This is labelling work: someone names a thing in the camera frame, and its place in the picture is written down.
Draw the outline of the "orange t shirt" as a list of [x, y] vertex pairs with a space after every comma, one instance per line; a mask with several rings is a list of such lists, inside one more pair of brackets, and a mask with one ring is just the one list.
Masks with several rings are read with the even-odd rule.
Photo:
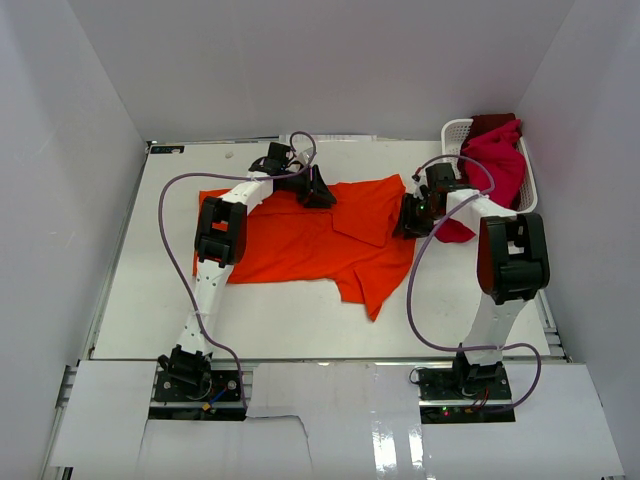
[[376, 320], [403, 282], [415, 242], [394, 230], [405, 185], [399, 175], [331, 186], [335, 205], [308, 209], [293, 193], [276, 191], [248, 217], [243, 259], [232, 284], [333, 281], [342, 301], [362, 304]]

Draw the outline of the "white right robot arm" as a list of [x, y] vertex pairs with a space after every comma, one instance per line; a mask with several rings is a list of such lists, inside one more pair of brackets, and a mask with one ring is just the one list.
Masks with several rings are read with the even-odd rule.
[[460, 183], [451, 155], [418, 167], [416, 188], [403, 197], [395, 235], [430, 243], [449, 220], [461, 222], [477, 237], [476, 273], [482, 295], [469, 334], [456, 347], [451, 367], [421, 369], [412, 381], [423, 399], [460, 396], [482, 401], [491, 394], [508, 398], [503, 354], [517, 316], [550, 280], [543, 220], [518, 213], [490, 199], [496, 185], [477, 189]]

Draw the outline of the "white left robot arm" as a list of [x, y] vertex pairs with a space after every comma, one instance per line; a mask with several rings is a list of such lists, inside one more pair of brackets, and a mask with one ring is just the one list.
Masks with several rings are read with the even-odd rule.
[[[208, 399], [213, 390], [212, 353], [208, 346], [229, 353], [236, 369], [238, 355], [215, 341], [207, 327], [217, 316], [227, 281], [244, 257], [248, 240], [248, 219], [252, 211], [277, 191], [292, 192], [305, 208], [329, 209], [337, 199], [314, 164], [317, 144], [313, 136], [296, 131], [287, 144], [272, 142], [267, 154], [254, 160], [245, 176], [191, 172], [178, 175], [162, 188], [157, 207], [159, 233], [165, 252], [185, 290], [192, 313], [185, 321], [180, 341], [171, 353], [158, 358], [173, 386], [195, 401]], [[168, 190], [189, 178], [216, 178], [237, 184], [221, 196], [202, 200], [194, 238], [196, 280], [191, 286], [171, 250], [165, 231], [164, 202]]]

